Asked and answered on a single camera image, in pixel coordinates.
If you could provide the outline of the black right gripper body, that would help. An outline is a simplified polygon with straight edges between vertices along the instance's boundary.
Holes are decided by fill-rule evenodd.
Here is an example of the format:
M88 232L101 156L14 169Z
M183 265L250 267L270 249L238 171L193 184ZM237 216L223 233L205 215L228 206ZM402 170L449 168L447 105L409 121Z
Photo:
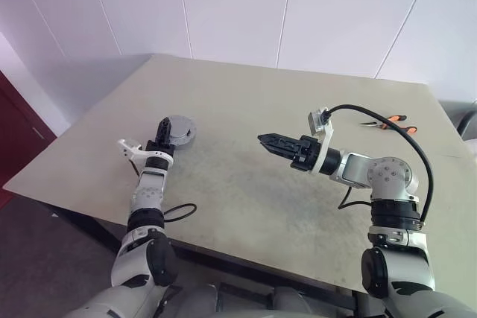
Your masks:
M291 167L299 171L311 171L320 153L321 143L313 137L301 136L298 149L291 162Z

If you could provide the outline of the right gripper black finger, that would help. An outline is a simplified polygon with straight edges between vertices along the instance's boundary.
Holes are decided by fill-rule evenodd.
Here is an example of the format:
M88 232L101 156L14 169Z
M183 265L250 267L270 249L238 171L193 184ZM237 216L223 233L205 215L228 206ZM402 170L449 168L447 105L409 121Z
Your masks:
M262 146L270 153L286 159L293 159L297 152L297 146L288 142L262 143Z
M299 144L298 140L277 133L261 134L257 139L262 145L275 148L295 148Z

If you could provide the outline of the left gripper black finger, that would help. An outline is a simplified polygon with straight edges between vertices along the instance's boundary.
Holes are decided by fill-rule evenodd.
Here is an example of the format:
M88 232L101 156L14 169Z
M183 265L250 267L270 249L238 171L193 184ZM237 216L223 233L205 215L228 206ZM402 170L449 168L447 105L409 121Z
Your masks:
M155 142L157 145L170 145L171 143L171 120L165 117L158 125Z

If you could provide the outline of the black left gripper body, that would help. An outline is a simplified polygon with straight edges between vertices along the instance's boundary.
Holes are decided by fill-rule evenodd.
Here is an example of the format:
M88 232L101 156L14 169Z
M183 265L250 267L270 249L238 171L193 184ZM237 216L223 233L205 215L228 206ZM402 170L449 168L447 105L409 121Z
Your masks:
M149 152L163 152L167 153L169 156L174 156L175 146L170 143L158 143L155 141L148 140L146 144L146 150Z

